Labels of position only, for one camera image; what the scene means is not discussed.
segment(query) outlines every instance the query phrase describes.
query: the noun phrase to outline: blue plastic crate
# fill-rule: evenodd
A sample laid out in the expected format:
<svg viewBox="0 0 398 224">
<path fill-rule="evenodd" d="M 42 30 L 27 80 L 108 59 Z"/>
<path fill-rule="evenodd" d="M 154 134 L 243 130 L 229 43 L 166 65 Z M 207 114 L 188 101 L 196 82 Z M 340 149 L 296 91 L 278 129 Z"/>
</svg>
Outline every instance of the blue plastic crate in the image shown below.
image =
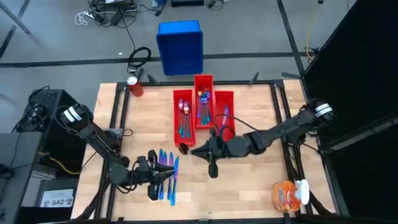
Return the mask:
<svg viewBox="0 0 398 224">
<path fill-rule="evenodd" d="M 199 21 L 162 22 L 156 41 L 166 75 L 203 71 L 203 33 Z"/>
</svg>

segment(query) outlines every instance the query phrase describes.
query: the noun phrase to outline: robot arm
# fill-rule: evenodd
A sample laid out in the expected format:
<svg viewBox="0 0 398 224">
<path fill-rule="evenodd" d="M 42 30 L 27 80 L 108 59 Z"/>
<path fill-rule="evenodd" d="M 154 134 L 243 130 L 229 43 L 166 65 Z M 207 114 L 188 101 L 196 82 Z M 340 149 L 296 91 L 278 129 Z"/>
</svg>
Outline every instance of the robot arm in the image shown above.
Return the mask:
<svg viewBox="0 0 398 224">
<path fill-rule="evenodd" d="M 266 151 L 275 139 L 285 137 L 287 142 L 298 146 L 305 140 L 305 133 L 320 128 L 333 119 L 333 110 L 328 103 L 321 100 L 309 102 L 294 117 L 268 130 L 256 130 L 242 136 L 235 136 L 224 142 L 216 131 L 201 147 L 190 151 L 190 154 L 209 162 L 209 175 L 218 176 L 216 161 L 222 158 L 245 157 L 249 154 L 261 154 Z M 188 151 L 188 146 L 181 144 L 181 151 Z"/>
<path fill-rule="evenodd" d="M 173 167 L 157 162 L 154 150 L 148 152 L 148 159 L 139 156 L 132 170 L 129 170 L 130 160 L 120 153 L 120 134 L 103 131 L 93 122 L 93 114 L 85 105 L 75 104 L 56 113 L 55 120 L 67 132 L 85 140 L 105 160 L 109 179 L 114 185 L 130 188 L 131 191 L 136 185 L 150 183 L 148 197 L 157 200 L 158 186 L 174 174 Z"/>
</svg>

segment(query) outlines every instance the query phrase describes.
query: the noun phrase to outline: concrete floor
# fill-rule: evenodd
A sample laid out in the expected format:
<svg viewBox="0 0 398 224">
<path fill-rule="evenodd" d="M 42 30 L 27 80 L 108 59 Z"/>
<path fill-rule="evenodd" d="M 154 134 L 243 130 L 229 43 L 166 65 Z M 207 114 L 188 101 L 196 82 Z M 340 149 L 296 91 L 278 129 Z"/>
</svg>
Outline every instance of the concrete floor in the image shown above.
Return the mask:
<svg viewBox="0 0 398 224">
<path fill-rule="evenodd" d="M 3 0 L 15 14 L 25 1 Z M 282 3 L 299 52 L 305 50 L 308 24 L 316 7 L 311 47 L 321 47 L 348 11 L 347 0 L 326 0 L 319 6 L 317 0 Z M 150 0 L 141 0 L 141 4 L 150 6 Z M 7 63 L 128 57 L 132 45 L 125 29 L 98 27 L 90 18 L 86 19 L 88 27 L 74 23 L 76 13 L 86 10 L 88 4 L 83 0 L 30 0 L 20 13 L 32 34 L 17 28 L 0 58 L 0 133 L 9 132 L 21 117 L 33 89 L 44 85 L 63 88 L 93 109 L 100 83 L 126 80 L 125 63 L 4 68 Z M 293 52 L 277 0 L 230 0 L 220 11 L 204 6 L 171 8 L 168 4 L 159 17 L 150 11 L 139 13 L 129 30 L 138 47 L 146 46 L 158 57 L 155 36 L 159 23 L 190 19 L 200 21 L 204 54 Z M 0 12 L 0 45 L 12 27 L 13 22 Z M 301 57 L 301 61 L 306 68 L 307 58 Z M 165 76 L 160 62 L 149 62 L 144 68 L 160 81 L 193 78 Z M 299 73 L 294 57 L 209 59 L 204 61 L 203 73 L 213 74 L 215 80 L 249 80 L 257 71 L 261 80 L 282 78 L 281 72 Z"/>
</svg>

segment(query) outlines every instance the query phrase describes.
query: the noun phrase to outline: wooden tabletop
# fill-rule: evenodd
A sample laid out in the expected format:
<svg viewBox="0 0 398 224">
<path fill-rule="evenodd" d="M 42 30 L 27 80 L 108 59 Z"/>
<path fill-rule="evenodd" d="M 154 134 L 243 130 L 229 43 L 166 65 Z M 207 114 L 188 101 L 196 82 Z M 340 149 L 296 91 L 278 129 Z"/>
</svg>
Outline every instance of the wooden tabletop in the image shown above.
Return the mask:
<svg viewBox="0 0 398 224">
<path fill-rule="evenodd" d="M 304 104 L 300 83 L 297 80 L 285 80 L 284 83 L 291 113 L 295 115 Z M 115 89 L 115 83 L 101 84 L 99 88 L 94 122 L 102 128 L 109 127 Z M 125 220 L 282 217 L 271 202 L 272 185 L 287 180 L 280 140 L 275 140 L 265 153 L 257 156 L 220 159 L 218 178 L 211 179 L 207 161 L 181 155 L 174 144 L 172 90 L 182 89 L 193 89 L 193 86 L 144 87 L 141 97 L 131 96 L 126 128 L 131 128 L 134 134 L 124 137 L 122 148 L 122 154 L 131 161 L 137 156 L 146 156 L 151 149 L 158 152 L 160 148 L 180 156 L 176 206 L 171 207 L 167 200 L 151 201 L 147 197 L 146 185 L 138 186 L 127 195 L 116 191 L 113 220 L 118 217 L 124 217 Z M 243 121 L 258 129 L 268 129 L 277 124 L 269 85 L 220 85 L 215 86 L 215 90 L 234 91 L 235 116 Z M 236 134 L 251 131 L 239 122 L 235 122 L 235 126 Z M 196 130 L 195 134 L 195 147 L 203 145 L 209 138 L 208 130 Z M 317 146 L 314 139 L 308 139 L 307 144 Z M 85 161 L 92 153 L 94 150 L 88 146 Z M 95 155 L 82 170 L 72 218 L 79 216 L 95 195 L 102 163 L 102 158 Z M 302 163 L 312 192 L 325 208 L 334 212 L 320 156 L 302 146 Z M 107 200 L 104 200 L 103 212 L 106 203 Z"/>
</svg>

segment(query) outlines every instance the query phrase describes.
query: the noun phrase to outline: red can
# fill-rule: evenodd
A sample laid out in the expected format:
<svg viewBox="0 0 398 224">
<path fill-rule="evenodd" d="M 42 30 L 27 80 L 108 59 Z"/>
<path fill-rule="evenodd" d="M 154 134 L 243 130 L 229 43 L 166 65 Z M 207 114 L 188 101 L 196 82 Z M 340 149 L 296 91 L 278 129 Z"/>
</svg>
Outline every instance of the red can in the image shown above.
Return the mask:
<svg viewBox="0 0 398 224">
<path fill-rule="evenodd" d="M 129 89 L 134 96 L 141 96 L 144 93 L 144 89 L 138 82 L 137 77 L 129 77 L 127 79 L 127 84 L 129 85 Z"/>
</svg>

